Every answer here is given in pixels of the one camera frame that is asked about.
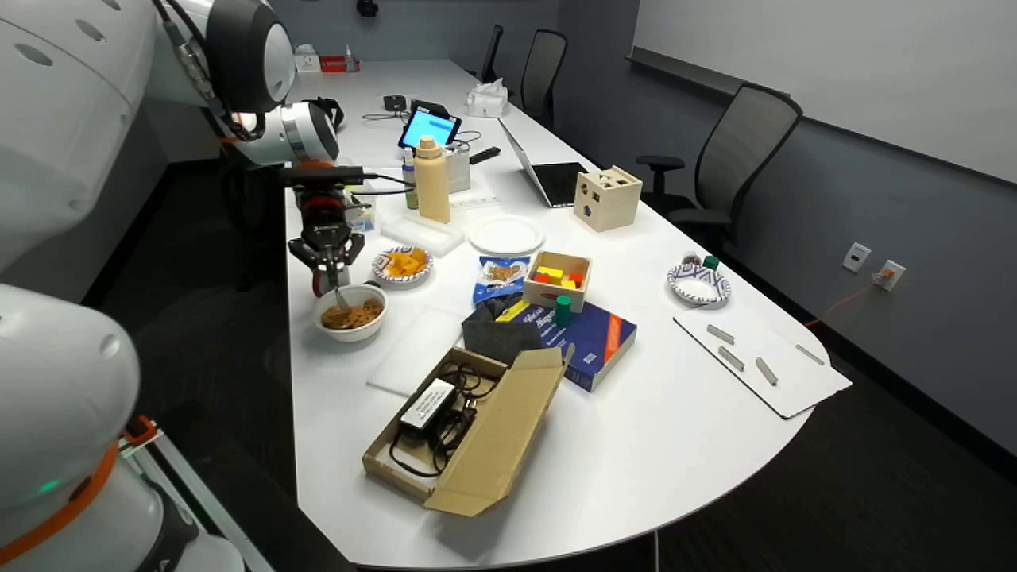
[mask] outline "floor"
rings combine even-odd
[[[209,411],[282,488],[289,361],[281,192],[240,189],[212,162],[176,166],[89,306],[119,317],[142,355],[139,414]],[[1013,457],[991,457],[864,360],[762,474],[657,535],[666,572],[1011,572]],[[654,568],[654,536],[532,572]]]

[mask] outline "white table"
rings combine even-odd
[[[434,97],[464,115],[469,74],[445,60],[365,60],[349,75],[308,75],[298,94],[333,94],[347,112],[342,162],[398,167],[398,120],[364,120],[382,112],[385,91]],[[579,158],[541,124],[512,112],[505,124],[532,155]],[[594,233],[568,206],[547,209],[524,184],[517,158],[495,120],[469,117],[485,146],[504,155],[473,167],[473,189],[454,198],[454,227],[471,228],[495,213],[541,224],[545,248],[588,255],[588,298],[638,323],[636,345],[594,393],[563,381],[524,478],[510,502],[464,522],[434,515],[400,494],[370,481],[361,456],[400,406],[400,398],[365,389],[365,376],[415,328],[385,328],[365,345],[336,345],[312,328],[308,270],[289,256],[289,350],[293,350],[293,435],[302,512],[361,567],[485,568],[560,558],[657,532],[721,498],[766,466],[811,414],[780,420],[729,368],[721,368],[671,317],[679,313],[666,278],[691,251],[703,251],[650,206],[636,227]],[[286,233],[298,235],[289,201]],[[382,227],[403,217],[403,201],[380,201]],[[398,240],[373,233],[354,282]],[[391,293],[391,313],[420,306],[469,317],[478,251],[464,240],[435,256],[434,278]],[[741,337],[781,332],[811,353],[827,350],[780,306],[724,270]]]

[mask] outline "white wall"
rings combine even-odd
[[[563,130],[588,155],[622,166],[633,152],[692,162],[724,97],[625,60],[636,4],[563,0],[560,15],[574,39]],[[676,192],[691,192],[691,173],[673,179]],[[911,389],[1017,452],[1013,220],[1013,184],[806,124],[748,198],[741,256]],[[875,248],[857,278],[840,266],[856,237]],[[908,266],[893,295],[867,287],[887,256]]]

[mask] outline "wall outlet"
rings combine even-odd
[[[857,270],[861,270],[861,263],[867,261],[867,255],[871,255],[871,248],[867,248],[867,245],[861,245],[861,240],[856,240],[856,245],[850,248],[850,255],[847,255],[842,266],[847,266],[850,274],[857,274]]]
[[[904,279],[906,266],[901,261],[884,261],[884,266],[878,274],[871,274],[871,282],[893,293],[898,282]]]

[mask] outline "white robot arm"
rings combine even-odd
[[[336,155],[262,0],[5,0],[0,75],[0,270],[94,213],[147,85],[251,166]],[[137,389],[112,317],[0,282],[0,568],[242,568],[119,457]]]

